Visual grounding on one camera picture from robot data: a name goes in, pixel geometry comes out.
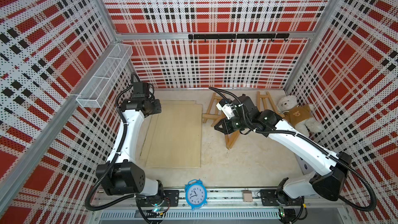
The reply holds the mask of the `wooden easel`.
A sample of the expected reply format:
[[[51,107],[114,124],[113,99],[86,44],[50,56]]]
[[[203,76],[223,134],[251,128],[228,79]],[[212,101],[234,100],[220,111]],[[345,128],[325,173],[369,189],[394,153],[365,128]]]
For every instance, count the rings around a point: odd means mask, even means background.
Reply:
[[[260,112],[263,110],[272,110],[281,117],[284,117],[284,114],[280,113],[277,109],[276,104],[268,91],[265,91],[264,93],[257,91],[256,105]]]
[[[224,113],[217,108],[217,104],[221,99],[222,97],[215,92],[212,94],[207,110],[204,114],[202,114],[203,123],[207,123],[208,121],[212,120],[211,127],[215,127],[216,124],[225,117]]]
[[[226,142],[226,148],[231,149],[236,143],[236,140],[238,139],[239,136],[240,136],[239,131],[235,131],[232,134],[226,134],[224,136]]]

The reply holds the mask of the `plywood board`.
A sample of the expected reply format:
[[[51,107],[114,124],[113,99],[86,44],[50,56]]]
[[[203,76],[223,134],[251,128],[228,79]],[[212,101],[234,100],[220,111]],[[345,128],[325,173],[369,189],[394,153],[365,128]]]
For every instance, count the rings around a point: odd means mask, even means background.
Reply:
[[[201,166],[202,108],[193,101],[162,102],[146,168]]]
[[[164,109],[166,105],[196,104],[196,101],[160,101],[160,102],[162,109]],[[147,161],[157,121],[158,121],[158,114],[152,115],[140,156],[141,161]]]

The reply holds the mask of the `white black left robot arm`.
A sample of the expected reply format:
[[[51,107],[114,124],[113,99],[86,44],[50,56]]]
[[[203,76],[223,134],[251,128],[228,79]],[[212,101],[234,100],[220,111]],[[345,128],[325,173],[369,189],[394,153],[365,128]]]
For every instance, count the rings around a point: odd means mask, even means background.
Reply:
[[[161,102],[154,96],[153,85],[142,82],[136,73],[132,73],[128,87],[116,97],[115,108],[121,120],[117,138],[107,161],[95,170],[97,180],[86,196],[85,208],[100,211],[134,197],[159,206],[166,199],[163,185],[160,180],[146,177],[144,170],[136,164],[135,153],[145,118],[161,113]],[[108,196],[119,198],[103,205],[92,205],[99,187]]]

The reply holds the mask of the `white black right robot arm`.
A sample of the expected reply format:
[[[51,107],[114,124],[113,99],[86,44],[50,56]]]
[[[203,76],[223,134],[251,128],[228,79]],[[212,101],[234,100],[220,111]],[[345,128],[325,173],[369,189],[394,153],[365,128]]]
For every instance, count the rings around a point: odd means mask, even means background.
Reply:
[[[307,196],[318,195],[329,201],[342,200],[347,205],[363,212],[371,212],[377,206],[376,194],[371,184],[351,167],[352,157],[344,152],[335,153],[315,143],[279,114],[272,110],[260,112],[251,98],[242,95],[233,99],[222,99],[216,108],[223,112],[214,127],[223,134],[248,129],[284,145],[309,164],[313,171],[298,178],[284,178],[276,188],[275,197],[279,204],[290,205]],[[367,206],[359,206],[341,195],[347,176],[358,178],[370,195]]]

